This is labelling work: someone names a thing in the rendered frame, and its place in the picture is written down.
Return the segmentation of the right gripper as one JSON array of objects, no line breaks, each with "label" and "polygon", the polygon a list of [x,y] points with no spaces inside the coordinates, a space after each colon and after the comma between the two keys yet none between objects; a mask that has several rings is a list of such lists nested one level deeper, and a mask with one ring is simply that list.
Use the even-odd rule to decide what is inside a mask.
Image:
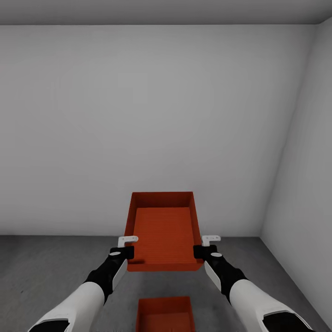
[{"label": "right gripper", "polygon": [[210,245],[209,247],[203,247],[202,245],[194,245],[193,251],[194,251],[194,258],[195,259],[203,259],[204,253],[207,250],[217,251],[216,245]]}]

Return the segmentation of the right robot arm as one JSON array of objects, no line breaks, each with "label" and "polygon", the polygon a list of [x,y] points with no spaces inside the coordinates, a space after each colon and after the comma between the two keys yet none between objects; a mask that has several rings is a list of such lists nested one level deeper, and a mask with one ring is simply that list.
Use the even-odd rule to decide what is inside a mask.
[{"label": "right robot arm", "polygon": [[194,245],[194,258],[203,259],[205,271],[235,310],[247,332],[314,332],[308,323],[277,299],[248,280],[217,251],[210,242],[218,235],[202,236]]}]

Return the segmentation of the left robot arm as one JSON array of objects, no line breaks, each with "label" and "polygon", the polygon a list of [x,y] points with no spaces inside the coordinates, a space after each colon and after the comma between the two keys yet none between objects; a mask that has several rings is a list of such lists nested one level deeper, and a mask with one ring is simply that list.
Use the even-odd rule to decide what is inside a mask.
[{"label": "left robot arm", "polygon": [[86,281],[66,300],[45,314],[27,332],[91,332],[108,296],[134,259],[138,236],[119,236],[118,247],[111,248],[106,261],[92,270]]}]

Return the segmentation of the storage box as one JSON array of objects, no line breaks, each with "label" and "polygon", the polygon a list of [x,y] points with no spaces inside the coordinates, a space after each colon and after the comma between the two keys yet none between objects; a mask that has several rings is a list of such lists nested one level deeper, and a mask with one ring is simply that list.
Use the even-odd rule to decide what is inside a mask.
[{"label": "storage box", "polygon": [[[180,316],[185,316],[182,319],[178,319]],[[162,316],[161,318],[159,318]],[[159,318],[159,319],[156,319]],[[151,320],[156,319],[156,320]],[[174,320],[173,319],[178,319]],[[143,322],[149,321],[145,324]],[[168,323],[168,321],[171,321]],[[162,298],[145,298],[139,299],[138,311],[136,319],[135,332],[145,332],[149,328],[158,326],[161,323],[162,327],[153,329],[153,332],[168,332],[172,329],[172,332],[196,332],[194,319],[192,314],[192,308],[189,296],[180,297],[162,297]],[[188,325],[186,323],[189,323]],[[175,329],[175,327],[179,327]]]},{"label": "storage box", "polygon": [[195,199],[188,192],[133,192],[124,236],[138,236],[128,272],[197,271],[201,245]]}]

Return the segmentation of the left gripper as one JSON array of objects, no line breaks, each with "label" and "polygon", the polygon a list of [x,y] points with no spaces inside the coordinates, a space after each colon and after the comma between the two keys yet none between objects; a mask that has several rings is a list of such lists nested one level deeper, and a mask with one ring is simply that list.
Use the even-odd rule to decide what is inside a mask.
[{"label": "left gripper", "polygon": [[111,248],[110,253],[113,251],[120,251],[120,250],[125,252],[127,260],[134,259],[134,246]]}]

